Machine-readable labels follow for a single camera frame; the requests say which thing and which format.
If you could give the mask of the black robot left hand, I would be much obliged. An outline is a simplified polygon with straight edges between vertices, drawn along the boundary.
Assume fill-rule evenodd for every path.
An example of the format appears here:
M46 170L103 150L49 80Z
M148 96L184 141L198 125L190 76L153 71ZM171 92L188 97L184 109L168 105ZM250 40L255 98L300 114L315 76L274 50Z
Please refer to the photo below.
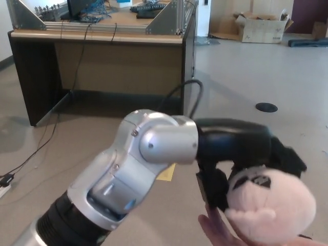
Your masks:
M241 171L265 166L300 177L307 166L299 155L271 134L267 126L236 119L196 120L196 174L204 202L228 208L228 182Z

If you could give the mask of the person's bare hand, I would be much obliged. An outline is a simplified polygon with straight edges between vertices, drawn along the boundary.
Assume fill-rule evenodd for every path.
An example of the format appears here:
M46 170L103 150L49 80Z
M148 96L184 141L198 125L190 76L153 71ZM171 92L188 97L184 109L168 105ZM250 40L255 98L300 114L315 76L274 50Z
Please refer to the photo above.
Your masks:
M244 236L241 232L238 231L238 228L233 224L232 221L229 221L233 231L236 233L235 237L227 225L223 222L220 212L218 209L211 209L208 205L205 205L207 215L199 215L198 222L211 242L212 245L219 246L238 246L238 245L248 245L248 246L260 246L266 245L260 242L254 242Z

